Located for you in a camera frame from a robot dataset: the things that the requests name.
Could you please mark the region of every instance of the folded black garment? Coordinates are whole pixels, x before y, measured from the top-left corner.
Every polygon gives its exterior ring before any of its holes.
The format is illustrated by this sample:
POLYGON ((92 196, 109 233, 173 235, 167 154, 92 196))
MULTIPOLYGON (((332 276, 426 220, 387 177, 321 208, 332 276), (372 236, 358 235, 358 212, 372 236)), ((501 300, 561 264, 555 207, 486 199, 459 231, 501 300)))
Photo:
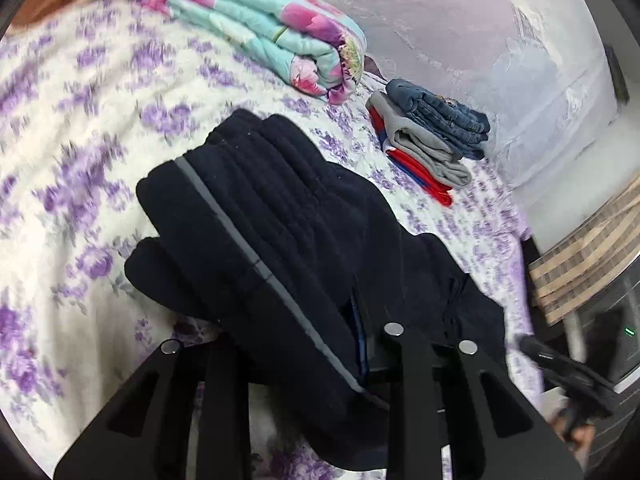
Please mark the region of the folded black garment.
POLYGON ((159 239, 130 256, 132 284, 218 320, 304 426, 354 452, 381 444, 387 424, 365 388, 354 309, 367 339, 400 322, 434 343, 474 340, 506 368, 501 307, 437 237, 407 232, 372 183, 325 161, 284 117, 237 110, 136 193, 159 239))

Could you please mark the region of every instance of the silver screw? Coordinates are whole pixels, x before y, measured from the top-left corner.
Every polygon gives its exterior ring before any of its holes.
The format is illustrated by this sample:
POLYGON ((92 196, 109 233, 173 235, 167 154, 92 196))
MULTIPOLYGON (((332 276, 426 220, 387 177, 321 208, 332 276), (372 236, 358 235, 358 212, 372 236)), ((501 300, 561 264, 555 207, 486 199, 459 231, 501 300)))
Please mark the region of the silver screw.
POLYGON ((160 345, 162 353, 167 355, 178 353, 181 347, 182 343, 180 343, 180 341, 178 341, 177 339, 168 339, 160 345))
POLYGON ((402 335, 402 332, 404 332, 404 326, 402 326, 400 323, 387 323, 385 325, 385 332, 389 335, 399 336, 402 335))
POLYGON ((478 351, 478 345, 473 341, 469 341, 469 339, 465 339, 464 341, 460 341, 458 343, 458 348, 463 354, 473 355, 478 351))

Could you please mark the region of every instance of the brown and beige striped cloth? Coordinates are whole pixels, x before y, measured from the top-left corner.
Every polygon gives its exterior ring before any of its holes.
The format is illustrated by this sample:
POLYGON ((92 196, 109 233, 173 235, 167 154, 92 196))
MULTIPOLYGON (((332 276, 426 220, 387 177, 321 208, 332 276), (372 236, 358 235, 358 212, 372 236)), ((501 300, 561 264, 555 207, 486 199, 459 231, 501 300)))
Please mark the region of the brown and beige striped cloth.
POLYGON ((529 270, 553 324, 612 282, 640 253, 640 174, 529 270))

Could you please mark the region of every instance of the white bedsheet with purple flowers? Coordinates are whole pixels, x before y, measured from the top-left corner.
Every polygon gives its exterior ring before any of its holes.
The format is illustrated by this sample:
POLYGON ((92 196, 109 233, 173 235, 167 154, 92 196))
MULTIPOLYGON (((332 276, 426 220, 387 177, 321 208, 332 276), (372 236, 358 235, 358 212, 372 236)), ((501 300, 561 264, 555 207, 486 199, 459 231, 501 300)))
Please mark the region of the white bedsheet with purple flowers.
MULTIPOLYGON (((436 233, 504 307, 511 377, 536 401, 540 377, 511 344, 530 329, 524 222, 486 161, 465 161, 474 182, 450 209, 389 163, 365 109, 382 88, 365 74, 329 106, 132 0, 73 7, 0 42, 0 410, 45 472, 160 342, 214 335, 137 293, 123 264, 154 234, 137 181, 237 107, 290 117, 327 159, 375 182, 410 231, 436 233)), ((257 477, 382 478, 318 461, 268 409, 266 388, 250 398, 257 477)))

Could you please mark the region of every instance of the folded clothes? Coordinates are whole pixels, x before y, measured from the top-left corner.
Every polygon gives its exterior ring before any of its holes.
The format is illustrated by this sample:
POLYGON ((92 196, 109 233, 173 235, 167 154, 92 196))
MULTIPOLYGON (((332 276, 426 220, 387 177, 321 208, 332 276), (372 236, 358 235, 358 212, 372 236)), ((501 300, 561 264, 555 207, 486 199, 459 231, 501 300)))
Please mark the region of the folded clothes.
POLYGON ((285 82, 331 104, 362 78, 367 40, 322 0, 139 0, 226 37, 285 82))
POLYGON ((435 180, 429 171, 420 165, 410 155, 401 150, 396 150, 388 141, 385 130, 385 123, 375 108, 369 107, 369 115, 371 123, 376 131, 380 148, 386 153, 386 156, 405 174, 414 179, 427 193, 433 196, 438 202, 444 206, 450 206, 453 200, 447 191, 451 190, 449 186, 435 180))
POLYGON ((406 117, 388 95, 380 91, 373 92, 367 107, 374 107, 382 117, 390 145, 413 157, 437 181, 454 189, 471 182, 471 172, 456 160, 458 156, 449 145, 406 117))
POLYGON ((305 432, 354 453, 386 440, 386 405, 360 363, 391 321, 436 344, 475 341, 506 368, 502 308, 436 236, 410 234, 375 185, 325 161, 286 118, 234 112, 136 195, 159 240, 127 259, 131 283, 218 320, 305 432), (351 312, 367 320, 366 346, 351 312))
POLYGON ((389 81, 386 93, 409 118, 444 140, 459 156, 484 158, 478 144, 488 140, 491 130, 485 114, 404 79, 389 81))

